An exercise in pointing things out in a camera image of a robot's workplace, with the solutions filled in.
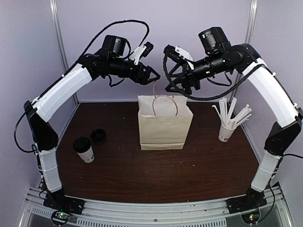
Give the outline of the white paper bag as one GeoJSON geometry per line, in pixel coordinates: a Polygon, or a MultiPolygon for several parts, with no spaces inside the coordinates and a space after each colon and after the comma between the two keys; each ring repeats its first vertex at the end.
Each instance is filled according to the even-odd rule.
{"type": "Polygon", "coordinates": [[[183,149],[193,119],[187,97],[157,95],[155,85],[150,96],[138,96],[140,147],[147,150],[183,149]]]}

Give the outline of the white paper cup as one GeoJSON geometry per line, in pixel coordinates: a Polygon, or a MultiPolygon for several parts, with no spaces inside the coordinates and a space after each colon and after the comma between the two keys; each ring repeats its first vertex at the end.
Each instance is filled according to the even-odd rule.
{"type": "Polygon", "coordinates": [[[85,153],[77,153],[80,158],[85,162],[85,163],[91,163],[94,160],[94,153],[92,146],[91,148],[86,151],[85,153]]]}

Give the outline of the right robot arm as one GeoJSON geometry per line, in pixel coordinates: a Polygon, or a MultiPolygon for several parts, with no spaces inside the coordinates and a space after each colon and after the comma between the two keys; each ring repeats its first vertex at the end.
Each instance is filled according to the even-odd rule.
{"type": "Polygon", "coordinates": [[[267,67],[260,54],[250,44],[232,45],[220,27],[199,33],[206,57],[194,61],[184,49],[168,45],[164,60],[171,59],[175,67],[166,70],[169,81],[167,92],[192,98],[192,90],[200,89],[200,81],[222,72],[237,71],[262,95],[276,117],[276,122],[265,142],[265,153],[255,177],[244,196],[228,199],[229,208],[241,210],[263,205],[264,190],[278,170],[285,151],[299,135],[303,111],[267,67]]]}

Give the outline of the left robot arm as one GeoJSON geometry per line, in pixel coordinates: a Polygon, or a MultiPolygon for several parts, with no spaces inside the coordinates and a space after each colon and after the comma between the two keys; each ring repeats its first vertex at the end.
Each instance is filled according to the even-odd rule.
{"type": "Polygon", "coordinates": [[[45,182],[49,201],[58,210],[68,206],[56,160],[59,137],[49,121],[56,111],[78,90],[98,77],[118,76],[148,85],[160,79],[150,66],[140,62],[152,51],[153,44],[146,42],[123,56],[127,39],[106,35],[102,47],[94,54],[83,53],[71,67],[48,89],[33,101],[26,101],[23,115],[29,123],[34,143],[29,153],[37,156],[39,171],[45,182]]]}

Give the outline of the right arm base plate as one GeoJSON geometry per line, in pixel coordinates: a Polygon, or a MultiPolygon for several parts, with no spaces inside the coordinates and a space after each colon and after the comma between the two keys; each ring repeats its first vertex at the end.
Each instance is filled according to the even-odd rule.
{"type": "Polygon", "coordinates": [[[230,214],[240,213],[245,224],[257,224],[261,218],[260,207],[267,205],[267,200],[261,198],[257,201],[247,195],[230,198],[226,201],[230,214]]]}

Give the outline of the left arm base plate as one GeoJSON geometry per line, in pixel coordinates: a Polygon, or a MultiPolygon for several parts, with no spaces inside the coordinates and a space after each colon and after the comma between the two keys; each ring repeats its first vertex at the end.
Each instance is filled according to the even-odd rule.
{"type": "Polygon", "coordinates": [[[85,201],[71,197],[65,197],[63,203],[55,202],[51,197],[47,196],[43,205],[52,208],[51,221],[58,226],[67,224],[74,214],[81,215],[84,209],[85,201]]]}

